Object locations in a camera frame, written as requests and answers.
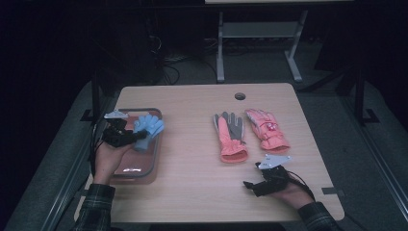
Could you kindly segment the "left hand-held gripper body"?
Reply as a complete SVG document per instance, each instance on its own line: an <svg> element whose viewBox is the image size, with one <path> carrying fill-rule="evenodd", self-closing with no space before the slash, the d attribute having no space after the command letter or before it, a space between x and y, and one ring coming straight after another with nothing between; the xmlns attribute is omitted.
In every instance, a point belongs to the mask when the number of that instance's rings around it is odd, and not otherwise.
<svg viewBox="0 0 408 231"><path fill-rule="evenodd" d="M128 117L127 114L118 110L105 114L104 118L108 126L103 131L101 140L113 147L125 146L139 140L140 132L134 133L125 129Z"/></svg>

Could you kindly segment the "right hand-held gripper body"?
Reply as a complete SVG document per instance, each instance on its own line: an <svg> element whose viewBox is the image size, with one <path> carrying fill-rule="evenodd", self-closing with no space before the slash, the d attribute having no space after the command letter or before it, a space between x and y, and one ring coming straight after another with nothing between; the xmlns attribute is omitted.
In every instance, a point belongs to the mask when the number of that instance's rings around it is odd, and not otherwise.
<svg viewBox="0 0 408 231"><path fill-rule="evenodd" d="M256 196L267 195L270 193L277 193L283 191L289 182L289 173L283 167L292 157L266 154L261 161L262 176L266 182L266 188L263 192L254 192Z"/></svg>

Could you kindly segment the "blue knit glove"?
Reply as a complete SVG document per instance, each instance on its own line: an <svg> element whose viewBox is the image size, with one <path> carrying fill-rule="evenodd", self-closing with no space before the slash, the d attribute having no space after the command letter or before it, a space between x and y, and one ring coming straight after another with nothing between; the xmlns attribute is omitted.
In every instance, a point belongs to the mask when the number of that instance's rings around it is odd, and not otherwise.
<svg viewBox="0 0 408 231"><path fill-rule="evenodd" d="M135 149L141 152L146 151L153 139L164 129L164 122L156 115L141 115L137 120L134 121L134 132L137 133L145 130L147 132L147 135L144 139L138 140L135 143Z"/></svg>

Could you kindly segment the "brown tray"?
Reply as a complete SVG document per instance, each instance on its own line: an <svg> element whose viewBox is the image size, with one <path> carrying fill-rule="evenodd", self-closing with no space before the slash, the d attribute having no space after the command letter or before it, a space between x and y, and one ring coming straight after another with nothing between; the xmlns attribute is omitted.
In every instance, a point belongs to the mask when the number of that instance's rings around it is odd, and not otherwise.
<svg viewBox="0 0 408 231"><path fill-rule="evenodd" d="M133 130L139 116L152 115L162 119L162 113L156 108L119 109L126 115L126 130ZM161 148L161 134L151 139L143 148L134 146L128 150L111 179L112 185L150 184L156 179Z"/></svg>

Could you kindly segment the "person's left hand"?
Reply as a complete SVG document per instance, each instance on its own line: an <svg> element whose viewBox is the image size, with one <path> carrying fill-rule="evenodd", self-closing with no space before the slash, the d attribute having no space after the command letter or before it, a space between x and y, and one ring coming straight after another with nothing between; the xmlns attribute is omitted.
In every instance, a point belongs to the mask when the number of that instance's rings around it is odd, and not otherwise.
<svg viewBox="0 0 408 231"><path fill-rule="evenodd" d="M133 147L128 144L121 147L113 147L101 141L95 153L95 173L92 183L109 185L116 169L119 167L124 154Z"/></svg>

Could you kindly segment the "person's right hand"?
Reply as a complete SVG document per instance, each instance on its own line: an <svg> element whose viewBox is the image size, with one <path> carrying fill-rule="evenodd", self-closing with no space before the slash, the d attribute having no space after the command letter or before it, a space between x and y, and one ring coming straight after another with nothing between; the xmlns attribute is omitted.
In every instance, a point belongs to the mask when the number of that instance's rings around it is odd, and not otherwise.
<svg viewBox="0 0 408 231"><path fill-rule="evenodd" d="M314 199L309 194L293 183L289 183L283 191L274 192L272 196L282 200L296 210L314 202Z"/></svg>

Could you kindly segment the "pink glove with printed back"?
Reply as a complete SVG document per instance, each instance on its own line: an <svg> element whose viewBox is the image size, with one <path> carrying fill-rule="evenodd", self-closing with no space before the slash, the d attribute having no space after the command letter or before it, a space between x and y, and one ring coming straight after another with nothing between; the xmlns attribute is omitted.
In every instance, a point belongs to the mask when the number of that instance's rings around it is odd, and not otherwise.
<svg viewBox="0 0 408 231"><path fill-rule="evenodd" d="M271 153L284 153L290 149L272 113L255 109L248 109L245 113L251 121L252 131L261 140L263 149Z"/></svg>

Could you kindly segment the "pink glove with grey palm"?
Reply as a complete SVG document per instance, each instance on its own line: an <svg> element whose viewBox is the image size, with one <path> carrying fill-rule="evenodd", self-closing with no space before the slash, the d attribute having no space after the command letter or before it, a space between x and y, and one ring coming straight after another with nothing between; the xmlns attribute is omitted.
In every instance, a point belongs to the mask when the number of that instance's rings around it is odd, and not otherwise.
<svg viewBox="0 0 408 231"><path fill-rule="evenodd" d="M248 158L243 141L243 120L234 113L223 112L214 115L213 120L220 142L220 159L223 163L244 162Z"/></svg>

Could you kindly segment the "grey tape strip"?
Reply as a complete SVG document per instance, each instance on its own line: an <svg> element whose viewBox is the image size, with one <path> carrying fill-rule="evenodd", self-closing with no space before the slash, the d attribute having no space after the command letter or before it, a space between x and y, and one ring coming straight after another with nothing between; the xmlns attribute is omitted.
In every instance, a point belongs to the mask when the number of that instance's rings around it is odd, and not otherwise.
<svg viewBox="0 0 408 231"><path fill-rule="evenodd" d="M337 196L344 196L344 192L342 190L337 190L334 187L330 188L321 188L323 194L336 194Z"/></svg>

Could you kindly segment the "black metal stand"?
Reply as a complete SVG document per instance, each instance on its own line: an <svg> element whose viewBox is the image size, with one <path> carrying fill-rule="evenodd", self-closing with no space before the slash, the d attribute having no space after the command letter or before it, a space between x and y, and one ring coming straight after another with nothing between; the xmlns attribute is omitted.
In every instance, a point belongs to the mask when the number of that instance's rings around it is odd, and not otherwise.
<svg viewBox="0 0 408 231"><path fill-rule="evenodd" d="M365 126L367 123L379 123L380 120L372 109L364 107L365 75L364 69L358 65L348 64L333 73L340 79L335 92L340 96L353 97L353 114L357 121Z"/></svg>

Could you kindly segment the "white metal frame table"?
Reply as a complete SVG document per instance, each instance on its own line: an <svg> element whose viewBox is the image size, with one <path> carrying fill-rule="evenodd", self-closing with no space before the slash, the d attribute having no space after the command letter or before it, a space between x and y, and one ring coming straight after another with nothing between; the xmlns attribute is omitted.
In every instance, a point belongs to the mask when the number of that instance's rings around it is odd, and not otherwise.
<svg viewBox="0 0 408 231"><path fill-rule="evenodd" d="M290 7L292 10L298 7L299 15L297 20L285 21L225 21L225 10L218 13L217 27L217 55L216 55L216 75L217 82L225 82L223 42L225 39L291 39L292 46L285 51L285 59L291 71L293 79L297 83L303 81L301 73L295 61L295 52L301 39L303 29L310 8L308 4L331 4L352 2L353 0L205 0L208 6L218 7L243 7L248 10L250 7L260 7L261 9L277 7Z"/></svg>

